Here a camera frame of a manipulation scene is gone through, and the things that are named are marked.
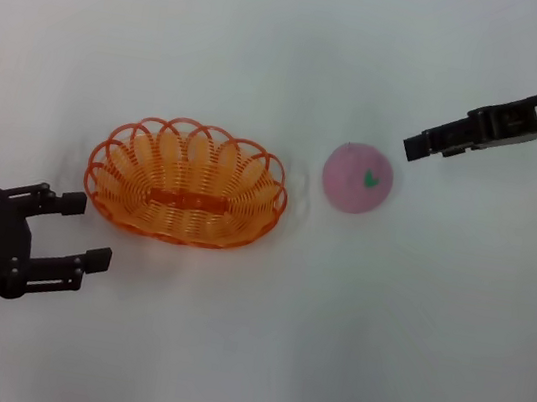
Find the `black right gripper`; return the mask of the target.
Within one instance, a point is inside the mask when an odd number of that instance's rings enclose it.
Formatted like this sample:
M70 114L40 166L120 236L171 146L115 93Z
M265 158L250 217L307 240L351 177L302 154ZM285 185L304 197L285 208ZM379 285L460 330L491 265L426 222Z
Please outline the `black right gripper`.
M468 117L422 131L404 140L410 162L441 154L462 154L537 139L537 95L518 101L478 108Z

